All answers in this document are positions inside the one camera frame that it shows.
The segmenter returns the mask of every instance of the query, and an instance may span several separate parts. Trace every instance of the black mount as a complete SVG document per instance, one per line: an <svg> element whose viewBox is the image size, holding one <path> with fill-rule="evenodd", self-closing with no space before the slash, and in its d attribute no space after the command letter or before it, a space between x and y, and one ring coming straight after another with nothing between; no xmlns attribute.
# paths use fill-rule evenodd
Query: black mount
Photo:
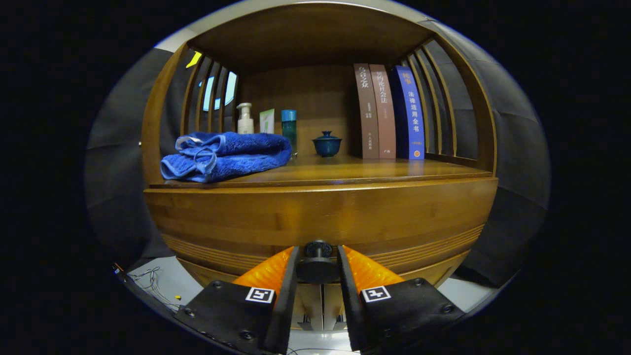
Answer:
<svg viewBox="0 0 631 355"><path fill-rule="evenodd" d="M181 308L176 319L245 354L285 354L297 286L298 254L298 247L294 247L279 294L215 280Z"/></svg>
<svg viewBox="0 0 631 355"><path fill-rule="evenodd" d="M338 246L338 265L351 349L363 355L417 354L420 342L464 315L420 277L358 295L342 246Z"/></svg>
<svg viewBox="0 0 631 355"><path fill-rule="evenodd" d="M305 246L305 260L296 267L298 280L308 284L330 284L339 279L337 263L331 259L333 248L325 241L313 241Z"/></svg>
<svg viewBox="0 0 631 355"><path fill-rule="evenodd" d="M313 284L339 278L351 349L362 355L417 354L420 342L456 323L464 312L423 278L359 292L344 247L337 263L324 241L298 247L288 261L279 294L273 290L213 281L176 319L245 354L286 354L297 279Z"/></svg>

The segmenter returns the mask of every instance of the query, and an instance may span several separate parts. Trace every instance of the folded towel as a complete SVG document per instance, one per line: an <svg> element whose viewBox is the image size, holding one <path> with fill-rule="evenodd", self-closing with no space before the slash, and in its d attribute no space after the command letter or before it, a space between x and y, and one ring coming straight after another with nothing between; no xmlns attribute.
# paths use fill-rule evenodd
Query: folded towel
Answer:
<svg viewBox="0 0 631 355"><path fill-rule="evenodd" d="M162 159L165 179L214 183L270 170L289 161L292 146L281 135L194 132L175 141L179 154Z"/></svg>

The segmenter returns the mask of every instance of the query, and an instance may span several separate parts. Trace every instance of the wire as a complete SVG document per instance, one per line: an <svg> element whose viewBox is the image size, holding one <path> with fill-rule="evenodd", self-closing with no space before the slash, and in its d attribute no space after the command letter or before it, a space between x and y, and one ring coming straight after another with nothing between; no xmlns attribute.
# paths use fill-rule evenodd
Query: wire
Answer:
<svg viewBox="0 0 631 355"><path fill-rule="evenodd" d="M321 347L305 347L303 349L296 349L296 350L292 350L291 352L287 353L287 355L292 355L292 354L296 354L298 355L298 352L301 350L330 350L330 351L344 351L344 352L352 352L353 354L359 354L359 352L355 352L355 351L350 351L350 350L341 350L341 349L323 349Z"/></svg>
<svg viewBox="0 0 631 355"><path fill-rule="evenodd" d="M164 304L164 305L168 305L168 306L173 306L173 307L181 307L181 304L175 304L171 301L169 301L168 298L166 298L161 290L160 290L160 286L158 286L158 274L156 273L156 271L160 270L160 267L155 267L155 268L151 268L151 269L147 269L147 271L143 272L140 275L133 275L133 274L128 274L132 280L134 280L134 282L143 290L147 290L149 288L151 288L151 290L153 291L153 294L151 294L155 299L158 300L158 302ZM140 279L142 279L146 274L149 274L149 286L143 287L142 284L140 284L138 281Z"/></svg>

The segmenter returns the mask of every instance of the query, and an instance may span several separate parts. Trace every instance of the soap dispenser bottle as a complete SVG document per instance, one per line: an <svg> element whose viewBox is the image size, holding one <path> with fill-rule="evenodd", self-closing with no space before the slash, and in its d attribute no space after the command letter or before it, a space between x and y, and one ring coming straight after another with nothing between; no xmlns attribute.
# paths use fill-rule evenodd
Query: soap dispenser bottle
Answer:
<svg viewBox="0 0 631 355"><path fill-rule="evenodd" d="M254 133L254 120L250 117L250 107L252 104L249 102L243 102L237 106L241 111L237 121L237 133L240 135Z"/></svg>

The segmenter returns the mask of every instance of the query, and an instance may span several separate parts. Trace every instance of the book spine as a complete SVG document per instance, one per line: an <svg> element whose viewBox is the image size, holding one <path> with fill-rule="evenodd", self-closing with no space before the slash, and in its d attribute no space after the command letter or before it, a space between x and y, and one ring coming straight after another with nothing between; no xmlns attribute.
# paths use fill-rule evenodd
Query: book spine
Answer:
<svg viewBox="0 0 631 355"><path fill-rule="evenodd" d="M423 111L421 100L418 96L416 83L412 79L412 71L404 66L395 66L393 74L396 74L397 90L395 105L397 112L397 125L400 130L406 130L407 140L401 141L400 147L405 149L399 153L400 157L412 160L425 158L425 132L423 128Z"/></svg>
<svg viewBox="0 0 631 355"><path fill-rule="evenodd" d="M396 158L396 132L394 124L394 107L392 93L386 73L386 67L381 64L370 64L372 84L375 87L375 101L377 103L377 124L379 127L379 158Z"/></svg>
<svg viewBox="0 0 631 355"><path fill-rule="evenodd" d="M362 157L379 158L379 128L377 124L377 106L375 91L368 64L358 63L355 68L357 93L359 95L360 115L362 115Z"/></svg>

